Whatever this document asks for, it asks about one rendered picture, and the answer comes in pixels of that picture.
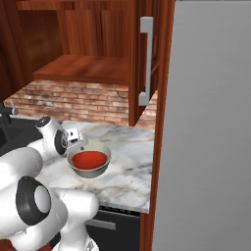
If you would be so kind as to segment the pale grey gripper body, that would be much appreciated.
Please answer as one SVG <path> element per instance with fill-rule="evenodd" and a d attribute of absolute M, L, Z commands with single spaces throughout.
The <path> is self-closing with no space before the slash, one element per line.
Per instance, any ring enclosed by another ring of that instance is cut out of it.
<path fill-rule="evenodd" d="M 67 153 L 70 154 L 77 150 L 82 150 L 88 144 L 88 139 L 85 135 L 82 135 L 80 138 L 71 139 L 68 142 Z"/>

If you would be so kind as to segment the grey bowl red inside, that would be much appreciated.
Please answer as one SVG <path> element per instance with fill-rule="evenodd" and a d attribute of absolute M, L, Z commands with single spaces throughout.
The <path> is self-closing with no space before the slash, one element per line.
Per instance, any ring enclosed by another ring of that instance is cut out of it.
<path fill-rule="evenodd" d="M 68 154 L 68 163 L 81 177 L 95 178 L 105 173 L 112 157 L 110 148 L 102 142 L 90 141 Z"/>

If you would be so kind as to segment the black tap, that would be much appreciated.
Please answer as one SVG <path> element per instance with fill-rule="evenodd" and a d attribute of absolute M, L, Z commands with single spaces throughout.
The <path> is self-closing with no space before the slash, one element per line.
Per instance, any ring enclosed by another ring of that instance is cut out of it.
<path fill-rule="evenodd" d="M 10 100 L 11 107 L 6 107 L 3 102 L 0 102 L 0 115 L 3 118 L 3 122 L 5 125 L 10 125 L 11 115 L 17 115 L 19 113 L 19 109 L 15 106 L 14 101 Z"/>

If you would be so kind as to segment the tall wooden side panel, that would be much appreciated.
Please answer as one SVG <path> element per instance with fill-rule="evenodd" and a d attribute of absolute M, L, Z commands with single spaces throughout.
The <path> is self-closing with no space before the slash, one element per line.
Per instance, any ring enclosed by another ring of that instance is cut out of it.
<path fill-rule="evenodd" d="M 149 213 L 140 214 L 139 251 L 152 251 L 153 230 L 155 223 L 155 211 L 157 201 L 157 188 L 159 182 L 159 170 L 161 150 L 163 142 L 163 127 L 165 118 L 165 107 L 168 87 L 169 63 L 172 45 L 173 22 L 175 12 L 175 0 L 164 0 L 161 44 L 160 44 L 160 66 L 157 98 L 157 113 L 155 123 L 155 140 L 153 151 L 153 167 L 151 176 L 151 192 Z"/>

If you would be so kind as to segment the black dishwasher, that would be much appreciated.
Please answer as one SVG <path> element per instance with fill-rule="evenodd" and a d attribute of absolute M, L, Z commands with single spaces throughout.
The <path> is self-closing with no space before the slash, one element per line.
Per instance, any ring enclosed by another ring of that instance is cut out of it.
<path fill-rule="evenodd" d="M 116 224 L 115 230 L 86 226 L 99 251 L 139 251 L 140 215 L 138 212 L 100 206 L 93 219 Z"/>

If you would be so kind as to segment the grey fridge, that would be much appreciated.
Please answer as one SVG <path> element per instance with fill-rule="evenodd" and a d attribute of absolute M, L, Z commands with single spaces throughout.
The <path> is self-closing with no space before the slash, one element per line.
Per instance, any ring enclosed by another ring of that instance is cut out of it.
<path fill-rule="evenodd" d="M 153 251 L 251 251 L 251 0 L 176 3 Z"/>

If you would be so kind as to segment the open wooden wall cabinet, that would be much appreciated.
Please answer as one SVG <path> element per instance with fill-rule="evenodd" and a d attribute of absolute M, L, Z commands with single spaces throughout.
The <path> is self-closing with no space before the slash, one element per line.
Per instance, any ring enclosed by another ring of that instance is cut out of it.
<path fill-rule="evenodd" d="M 128 84 L 134 77 L 135 0 L 17 0 L 36 79 Z"/>

